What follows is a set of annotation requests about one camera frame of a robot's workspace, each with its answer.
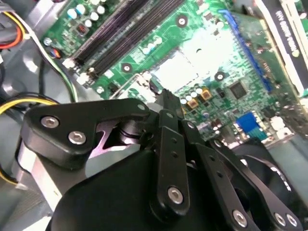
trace silver screw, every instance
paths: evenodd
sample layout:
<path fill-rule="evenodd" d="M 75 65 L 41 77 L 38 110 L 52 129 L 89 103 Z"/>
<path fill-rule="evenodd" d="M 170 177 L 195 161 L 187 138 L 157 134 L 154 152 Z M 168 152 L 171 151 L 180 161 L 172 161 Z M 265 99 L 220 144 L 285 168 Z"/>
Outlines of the silver screw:
<path fill-rule="evenodd" d="M 222 80 L 222 79 L 223 79 L 223 75 L 218 75 L 217 78 L 218 78 L 219 80 Z"/>
<path fill-rule="evenodd" d="M 279 224 L 281 224 L 282 226 L 285 226 L 285 220 L 283 219 L 283 217 L 279 214 L 279 213 L 274 213 L 274 216 L 276 218 L 276 220 L 278 221 Z"/>
<path fill-rule="evenodd" d="M 81 131 L 72 131 L 68 135 L 69 141 L 71 141 L 73 144 L 82 145 L 86 142 L 87 137 L 86 135 Z"/>
<path fill-rule="evenodd" d="M 168 196 L 171 201 L 177 205 L 182 204 L 183 202 L 183 194 L 175 187 L 170 187 L 168 189 Z"/>
<path fill-rule="evenodd" d="M 294 227 L 297 226 L 297 221 L 290 214 L 287 214 L 287 218 Z"/>
<path fill-rule="evenodd" d="M 221 144 L 218 140 L 214 140 L 214 144 L 216 144 L 217 147 L 221 148 Z"/>
<path fill-rule="evenodd" d="M 142 104 L 138 104 L 138 108 L 143 110 L 143 111 L 145 110 L 145 107 Z"/>
<path fill-rule="evenodd" d="M 45 46 L 48 47 L 52 44 L 52 40 L 51 40 L 51 38 L 46 37 L 46 38 L 44 38 L 43 43 L 44 43 Z"/>
<path fill-rule="evenodd" d="M 194 128 L 193 123 L 192 123 L 192 122 L 190 122 L 190 121 L 188 121 L 188 122 L 187 122 L 187 125 L 188 125 L 190 128 Z"/>
<path fill-rule="evenodd" d="M 46 128 L 56 128 L 59 126 L 59 121 L 52 116 L 45 116 L 40 122 Z"/>
<path fill-rule="evenodd" d="M 247 227 L 247 220 L 239 210 L 233 211 L 233 217 L 241 227 Z"/>
<path fill-rule="evenodd" d="M 167 114 L 167 116 L 169 116 L 170 118 L 173 118 L 173 115 L 172 115 L 171 113 L 167 112 L 166 114 Z"/>
<path fill-rule="evenodd" d="M 102 94 L 102 93 L 104 92 L 104 88 L 98 87 L 98 88 L 96 89 L 96 92 L 99 93 L 99 94 Z"/>

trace black metal bracket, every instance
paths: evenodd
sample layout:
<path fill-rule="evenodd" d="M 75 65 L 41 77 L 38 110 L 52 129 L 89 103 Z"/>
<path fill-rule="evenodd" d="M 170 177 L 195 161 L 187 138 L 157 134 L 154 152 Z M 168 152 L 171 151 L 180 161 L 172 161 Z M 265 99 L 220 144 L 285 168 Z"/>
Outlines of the black metal bracket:
<path fill-rule="evenodd" d="M 141 149 L 151 150 L 141 150 L 140 153 L 155 154 L 148 203 L 151 214 L 157 218 L 155 220 L 163 224 L 175 224 L 174 221 L 185 219 L 192 209 L 187 163 L 194 161 L 196 171 L 203 179 L 200 182 L 203 190 L 198 191 L 202 195 L 203 207 L 215 201 L 217 206 L 213 213 L 219 217 L 222 230 L 303 230 L 298 218 L 241 163 L 233 151 L 217 140 L 205 142 L 201 139 L 197 127 L 183 119 L 179 98 L 163 90 L 156 103 L 160 109 L 155 112 L 136 99 L 38 107 L 25 115 L 21 137 L 29 150 L 66 171 L 83 167 L 95 148 L 97 131 L 104 132 L 99 149 L 105 145 L 123 145 L 121 137 L 133 137 L 134 142 L 139 139 Z M 50 128 L 43 125 L 42 120 L 46 116 L 55 118 L 57 126 Z M 69 139 L 72 131 L 82 132 L 86 140 L 80 144 L 72 143 Z M 226 167 L 254 192 L 250 213 L 243 207 Z M 81 182 L 70 193 L 80 192 L 79 185 L 91 187 L 95 179 L 98 178 L 87 179 L 84 184 Z"/>
<path fill-rule="evenodd" d="M 142 121 L 149 114 L 149 108 L 136 99 L 37 107 L 26 113 L 21 137 L 28 149 L 58 166 L 80 169 L 94 148 L 98 124 Z M 44 126 L 42 119 L 46 116 L 55 118 L 59 125 L 55 128 Z M 86 141 L 81 145 L 72 143 L 68 138 L 72 131 L 82 132 Z"/>

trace ram slot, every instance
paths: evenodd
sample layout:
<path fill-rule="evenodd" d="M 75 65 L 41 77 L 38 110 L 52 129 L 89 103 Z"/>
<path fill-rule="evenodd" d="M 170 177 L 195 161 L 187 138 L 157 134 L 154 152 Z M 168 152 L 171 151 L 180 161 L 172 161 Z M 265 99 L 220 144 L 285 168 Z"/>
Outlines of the ram slot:
<path fill-rule="evenodd" d="M 105 23 L 71 57 L 78 64 L 83 64 L 95 53 L 98 47 L 112 39 L 149 0 L 128 0 L 109 17 Z"/>
<path fill-rule="evenodd" d="M 165 20 L 185 0 L 161 0 L 149 11 L 131 30 L 118 40 L 102 57 L 97 60 L 90 70 L 99 76 L 105 73 L 117 60 L 133 49 L 159 23 Z"/>

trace motherboard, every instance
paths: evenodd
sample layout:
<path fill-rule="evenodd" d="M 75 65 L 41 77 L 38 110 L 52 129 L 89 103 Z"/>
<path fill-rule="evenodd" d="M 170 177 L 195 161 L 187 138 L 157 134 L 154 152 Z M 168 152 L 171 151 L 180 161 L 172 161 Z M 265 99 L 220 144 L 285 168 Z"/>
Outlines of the motherboard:
<path fill-rule="evenodd" d="M 269 145 L 305 136 L 305 49 L 291 51 L 290 67 L 269 20 L 244 7 L 231 0 L 71 0 L 42 43 L 103 100 L 153 103 L 170 90 L 205 140 L 233 147 L 250 137 Z M 283 7 L 297 9 L 308 34 L 304 4 Z"/>

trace orange wire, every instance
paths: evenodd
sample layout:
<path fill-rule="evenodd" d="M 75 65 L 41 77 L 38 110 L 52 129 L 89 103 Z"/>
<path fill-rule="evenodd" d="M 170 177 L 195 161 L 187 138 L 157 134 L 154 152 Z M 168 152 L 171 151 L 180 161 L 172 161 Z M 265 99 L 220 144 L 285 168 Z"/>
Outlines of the orange wire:
<path fill-rule="evenodd" d="M 21 33 L 21 29 L 17 26 L 17 36 L 14 42 L 8 44 L 8 45 L 0 45 L 0 49 L 9 49 L 11 47 L 16 46 L 23 38 L 22 38 L 22 33 Z"/>

